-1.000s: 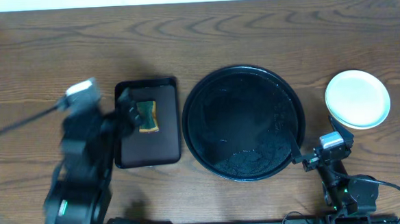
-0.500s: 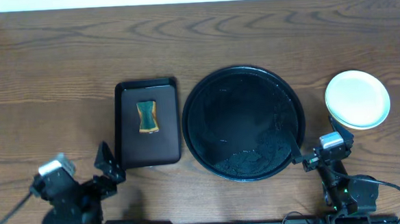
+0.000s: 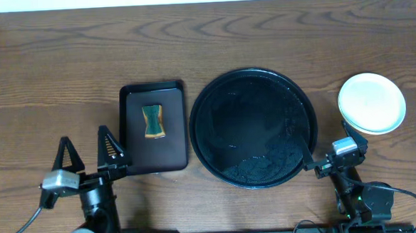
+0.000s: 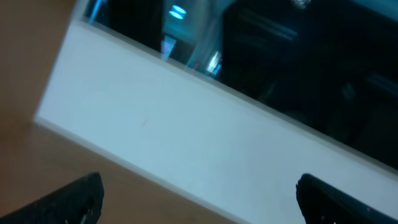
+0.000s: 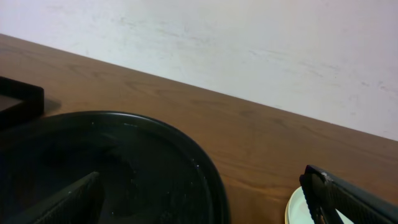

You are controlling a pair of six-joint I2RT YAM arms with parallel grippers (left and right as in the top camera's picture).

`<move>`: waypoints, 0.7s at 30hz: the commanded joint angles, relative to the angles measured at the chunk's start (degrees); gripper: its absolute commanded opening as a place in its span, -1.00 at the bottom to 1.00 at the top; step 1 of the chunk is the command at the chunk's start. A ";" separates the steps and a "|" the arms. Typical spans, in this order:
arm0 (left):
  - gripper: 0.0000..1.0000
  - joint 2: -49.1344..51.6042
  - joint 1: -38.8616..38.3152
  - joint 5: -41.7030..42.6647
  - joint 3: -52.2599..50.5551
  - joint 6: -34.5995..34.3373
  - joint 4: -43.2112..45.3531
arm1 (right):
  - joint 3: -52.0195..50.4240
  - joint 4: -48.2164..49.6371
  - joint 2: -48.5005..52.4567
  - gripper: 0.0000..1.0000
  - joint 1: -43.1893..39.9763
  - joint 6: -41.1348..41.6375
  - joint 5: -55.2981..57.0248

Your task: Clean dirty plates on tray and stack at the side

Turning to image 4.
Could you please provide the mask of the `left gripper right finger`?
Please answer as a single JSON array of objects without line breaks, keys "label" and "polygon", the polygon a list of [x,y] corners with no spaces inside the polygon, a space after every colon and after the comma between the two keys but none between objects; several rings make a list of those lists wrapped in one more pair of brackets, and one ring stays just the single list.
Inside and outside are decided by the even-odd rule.
[{"label": "left gripper right finger", "polygon": [[397,224],[311,174],[303,174],[297,182],[296,199],[306,224]]}]

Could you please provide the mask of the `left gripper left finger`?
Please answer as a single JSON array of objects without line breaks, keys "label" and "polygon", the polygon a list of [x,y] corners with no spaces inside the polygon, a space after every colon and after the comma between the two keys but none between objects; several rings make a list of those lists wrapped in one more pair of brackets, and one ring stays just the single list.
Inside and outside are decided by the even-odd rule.
[{"label": "left gripper left finger", "polygon": [[1,224],[97,224],[103,198],[101,175],[92,172],[1,217]]}]

